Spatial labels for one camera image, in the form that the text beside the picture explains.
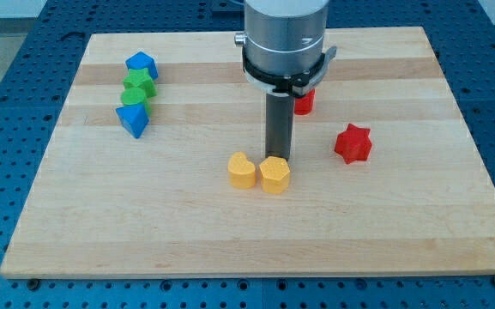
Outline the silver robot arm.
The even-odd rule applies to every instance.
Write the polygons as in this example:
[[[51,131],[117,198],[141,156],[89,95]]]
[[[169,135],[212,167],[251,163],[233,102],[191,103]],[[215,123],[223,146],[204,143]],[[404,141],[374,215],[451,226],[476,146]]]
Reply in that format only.
[[[302,98],[327,73],[336,48],[323,49],[329,0],[245,0],[236,33],[246,79],[267,94]]]

